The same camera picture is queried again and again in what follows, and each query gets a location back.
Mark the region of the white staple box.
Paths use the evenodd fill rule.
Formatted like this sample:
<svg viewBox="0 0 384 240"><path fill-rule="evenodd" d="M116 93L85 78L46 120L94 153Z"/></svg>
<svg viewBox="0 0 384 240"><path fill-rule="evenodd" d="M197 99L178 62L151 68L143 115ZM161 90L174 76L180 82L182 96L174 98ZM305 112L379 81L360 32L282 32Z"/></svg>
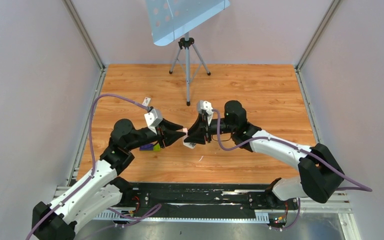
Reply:
<svg viewBox="0 0 384 240"><path fill-rule="evenodd" d="M143 102L142 102L142 105L145 106L145 107L148 107L150 105L150 102L151 102L151 98L150 97L145 97Z"/></svg>

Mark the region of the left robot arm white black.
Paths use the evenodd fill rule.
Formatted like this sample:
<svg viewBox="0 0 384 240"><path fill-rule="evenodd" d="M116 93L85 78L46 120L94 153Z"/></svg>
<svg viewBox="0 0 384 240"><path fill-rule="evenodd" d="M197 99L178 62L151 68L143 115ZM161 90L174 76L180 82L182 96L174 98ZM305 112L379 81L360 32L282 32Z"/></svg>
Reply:
<svg viewBox="0 0 384 240"><path fill-rule="evenodd" d="M135 158L132 150L158 143L168 147L186 133L183 126L164 118L145 114L147 127L135 129L126 118L118 120L110 134L108 147L89 172L59 197L32 211L32 233L39 240L73 240L98 214L119 204L129 206L133 188L120 177Z"/></svg>

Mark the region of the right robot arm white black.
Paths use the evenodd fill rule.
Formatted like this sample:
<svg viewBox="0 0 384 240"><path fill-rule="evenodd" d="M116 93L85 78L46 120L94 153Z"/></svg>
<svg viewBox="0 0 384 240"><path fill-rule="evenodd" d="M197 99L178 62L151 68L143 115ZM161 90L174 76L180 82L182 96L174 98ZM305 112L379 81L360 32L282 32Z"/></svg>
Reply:
<svg viewBox="0 0 384 240"><path fill-rule="evenodd" d="M344 181L344 172L327 146L302 145L270 134L248 121L246 109L237 100L225 103L223 117L214 118L216 110L205 100L197 104L197 111L183 140L185 146L194 148L230 134L236 148L271 156L298 171L297 177L279 177L264 190L262 201L272 209L295 198L324 204Z"/></svg>

